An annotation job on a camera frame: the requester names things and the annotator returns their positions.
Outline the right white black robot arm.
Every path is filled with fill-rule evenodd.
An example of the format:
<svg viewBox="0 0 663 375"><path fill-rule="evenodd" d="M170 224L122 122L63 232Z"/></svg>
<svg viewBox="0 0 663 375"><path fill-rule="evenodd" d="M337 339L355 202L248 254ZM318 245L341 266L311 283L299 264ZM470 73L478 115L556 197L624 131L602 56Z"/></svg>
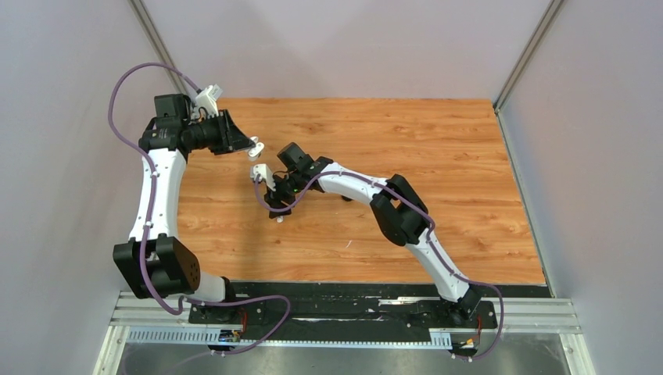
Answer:
<svg viewBox="0 0 663 375"><path fill-rule="evenodd" d="M270 218L291 214L309 190L363 203L371 209L382 235L408 249L427 271L439 297L448 301L450 322L462 327L476 318L481 301L476 288L443 249L428 208L405 177L372 177L324 156L313 159L294 142L278 153L278 159L285 167L282 176L266 164L256 164L249 171L254 184L267 187L259 201Z"/></svg>

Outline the white earbud charging case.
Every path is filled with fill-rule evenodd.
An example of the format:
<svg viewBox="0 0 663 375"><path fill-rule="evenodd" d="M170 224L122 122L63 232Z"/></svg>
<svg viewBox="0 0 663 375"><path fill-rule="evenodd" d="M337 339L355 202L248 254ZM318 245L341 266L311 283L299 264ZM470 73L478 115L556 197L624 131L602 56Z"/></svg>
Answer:
<svg viewBox="0 0 663 375"><path fill-rule="evenodd" d="M252 136L250 140L253 146L246 153L250 160L255 161L262 155L265 144L257 136Z"/></svg>

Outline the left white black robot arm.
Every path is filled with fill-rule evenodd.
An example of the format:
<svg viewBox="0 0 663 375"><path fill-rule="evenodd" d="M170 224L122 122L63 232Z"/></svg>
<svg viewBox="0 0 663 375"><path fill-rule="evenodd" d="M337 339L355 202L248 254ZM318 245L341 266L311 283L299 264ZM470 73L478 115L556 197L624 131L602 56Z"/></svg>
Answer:
<svg viewBox="0 0 663 375"><path fill-rule="evenodd" d="M257 159L264 149L246 136L213 96L184 94L154 98L155 116L135 147L142 157L143 181L136 220L125 243L113 248L113 261L136 298L177 296L210 302L222 323L233 321L239 301L230 282L201 270L197 257L179 239L177 209L188 156L207 149L214 155L246 152Z"/></svg>

